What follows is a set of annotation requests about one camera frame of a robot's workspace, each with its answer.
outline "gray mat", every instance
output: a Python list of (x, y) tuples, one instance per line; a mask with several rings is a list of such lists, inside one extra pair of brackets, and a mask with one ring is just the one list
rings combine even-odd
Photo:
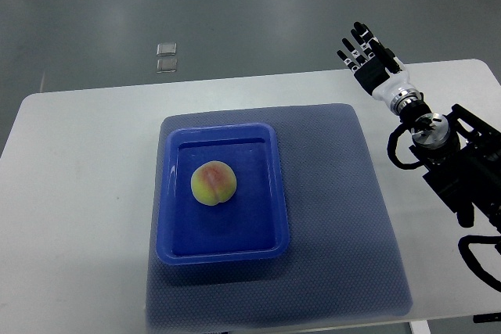
[[(164, 143), (183, 127), (275, 128), (290, 245), (273, 260), (167, 266), (155, 253)], [(344, 104), (194, 113), (161, 126), (146, 296), (149, 332), (222, 332), (404, 315), (395, 234), (355, 111)]]

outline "table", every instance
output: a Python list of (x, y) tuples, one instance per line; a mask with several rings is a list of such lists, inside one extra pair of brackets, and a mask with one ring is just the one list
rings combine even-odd
[[(501, 88), (483, 62), (408, 68), (435, 112), (448, 113), (458, 102), (501, 129)], [(398, 118), (350, 71), (334, 70), (27, 97), (0, 159), (0, 332), (145, 331), (157, 141), (165, 117), (332, 102), (348, 103), (358, 114), (413, 296), (405, 317), (380, 322), (501, 311), (501, 294), (476, 279), (457, 250), (463, 235), (496, 232), (481, 215), (473, 229), (460, 228), (421, 178), (424, 169), (394, 167), (386, 143)], [(403, 144), (399, 153), (411, 160)], [(499, 278), (499, 254), (475, 252)]]

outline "small glass square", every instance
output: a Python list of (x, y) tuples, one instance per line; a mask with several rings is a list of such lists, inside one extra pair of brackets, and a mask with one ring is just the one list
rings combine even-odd
[(178, 60), (176, 58), (158, 59), (157, 73), (175, 72), (178, 69)]
[(157, 56), (175, 55), (177, 44), (175, 42), (159, 43), (157, 46)]

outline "peach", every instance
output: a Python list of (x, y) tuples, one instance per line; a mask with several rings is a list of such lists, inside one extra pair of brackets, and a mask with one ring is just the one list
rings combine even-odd
[(236, 176), (226, 163), (212, 160), (198, 167), (191, 177), (196, 201), (210, 207), (225, 203), (236, 191)]

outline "black cable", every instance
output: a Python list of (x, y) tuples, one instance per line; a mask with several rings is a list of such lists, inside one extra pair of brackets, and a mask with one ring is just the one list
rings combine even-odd
[(404, 124), (400, 124), (390, 135), (388, 139), (387, 153), (390, 161), (398, 168), (402, 170), (415, 170), (418, 167), (424, 165), (423, 162), (414, 162), (414, 163), (402, 163), (397, 157), (397, 144), (398, 138), (402, 136), (405, 131), (407, 131), (407, 127)]
[(470, 244), (497, 244), (498, 242), (501, 242), (501, 236), (468, 235), (461, 238), (458, 248), (469, 269), (484, 283), (501, 292), (501, 282), (484, 270), (469, 248)]

